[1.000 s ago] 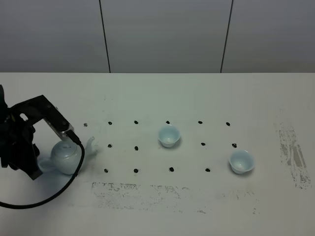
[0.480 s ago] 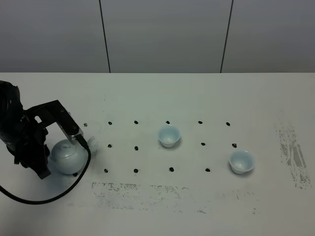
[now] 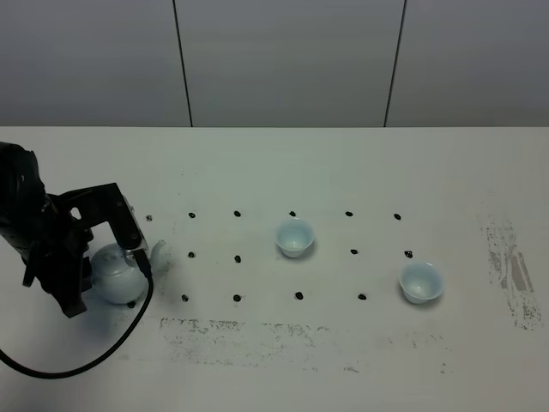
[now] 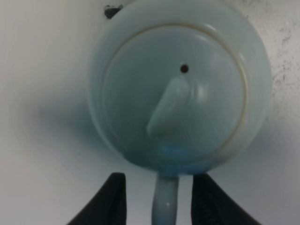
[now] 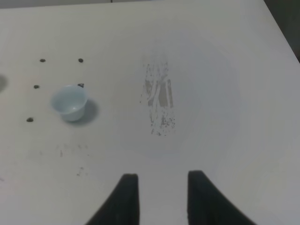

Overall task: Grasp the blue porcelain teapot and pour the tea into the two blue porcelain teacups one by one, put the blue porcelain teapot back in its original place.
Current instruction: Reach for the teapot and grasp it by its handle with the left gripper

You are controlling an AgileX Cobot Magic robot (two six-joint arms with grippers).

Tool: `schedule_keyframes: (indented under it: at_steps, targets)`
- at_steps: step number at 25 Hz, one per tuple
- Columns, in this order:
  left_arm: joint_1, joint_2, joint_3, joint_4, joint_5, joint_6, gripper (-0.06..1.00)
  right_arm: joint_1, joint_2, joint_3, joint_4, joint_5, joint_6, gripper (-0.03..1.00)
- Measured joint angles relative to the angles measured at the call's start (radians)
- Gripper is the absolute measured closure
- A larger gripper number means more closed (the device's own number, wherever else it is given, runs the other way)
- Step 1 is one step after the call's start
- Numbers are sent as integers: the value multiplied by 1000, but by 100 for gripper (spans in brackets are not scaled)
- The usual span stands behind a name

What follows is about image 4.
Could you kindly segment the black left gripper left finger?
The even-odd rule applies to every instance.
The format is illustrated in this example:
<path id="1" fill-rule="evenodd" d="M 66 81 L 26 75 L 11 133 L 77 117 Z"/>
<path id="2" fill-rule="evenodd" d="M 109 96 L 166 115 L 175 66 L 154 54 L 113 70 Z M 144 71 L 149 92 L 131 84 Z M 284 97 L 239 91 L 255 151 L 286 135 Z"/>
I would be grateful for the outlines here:
<path id="1" fill-rule="evenodd" d="M 125 225 L 127 223 L 126 176 L 113 172 L 95 196 L 69 225 Z"/>

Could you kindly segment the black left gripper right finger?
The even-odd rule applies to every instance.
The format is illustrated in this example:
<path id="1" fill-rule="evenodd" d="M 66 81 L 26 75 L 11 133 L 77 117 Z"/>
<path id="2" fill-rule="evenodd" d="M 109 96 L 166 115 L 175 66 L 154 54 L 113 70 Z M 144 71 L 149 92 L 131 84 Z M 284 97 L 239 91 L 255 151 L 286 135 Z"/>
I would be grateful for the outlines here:
<path id="1" fill-rule="evenodd" d="M 193 176 L 193 225 L 259 225 L 206 173 Z"/>

